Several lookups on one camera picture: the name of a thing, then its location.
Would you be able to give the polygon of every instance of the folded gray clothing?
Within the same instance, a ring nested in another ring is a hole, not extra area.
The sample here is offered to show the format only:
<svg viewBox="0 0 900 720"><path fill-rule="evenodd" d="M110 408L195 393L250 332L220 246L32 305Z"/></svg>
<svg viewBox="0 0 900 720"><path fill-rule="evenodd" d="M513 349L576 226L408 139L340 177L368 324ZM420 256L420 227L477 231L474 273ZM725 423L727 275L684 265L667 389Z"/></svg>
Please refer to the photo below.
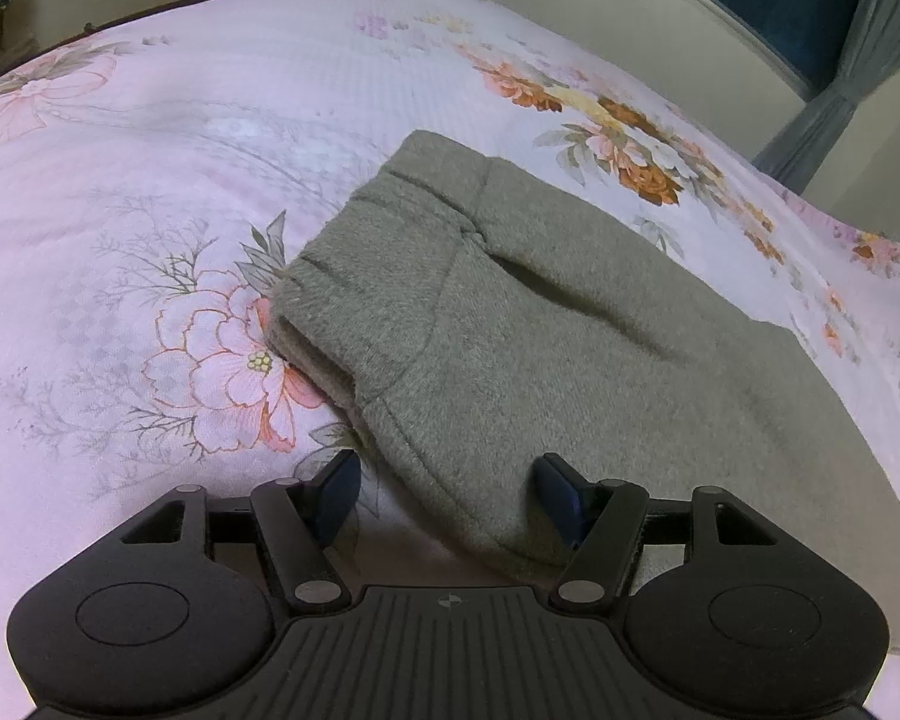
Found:
<svg viewBox="0 0 900 720"><path fill-rule="evenodd" d="M654 497L727 488L869 591L900 652L900 502L793 334L505 160L410 135L290 263L269 342L519 581L568 557L528 484L557 452Z"/></svg>

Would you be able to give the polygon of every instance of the gray curtain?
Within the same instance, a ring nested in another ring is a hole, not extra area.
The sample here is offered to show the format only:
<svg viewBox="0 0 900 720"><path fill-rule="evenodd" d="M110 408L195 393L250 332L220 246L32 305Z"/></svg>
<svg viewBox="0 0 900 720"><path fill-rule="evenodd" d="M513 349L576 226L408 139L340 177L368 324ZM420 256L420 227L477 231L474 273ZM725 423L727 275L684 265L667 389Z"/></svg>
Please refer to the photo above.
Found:
<svg viewBox="0 0 900 720"><path fill-rule="evenodd" d="M754 167L801 193L857 105L900 68L900 0L860 0L837 77L754 159Z"/></svg>

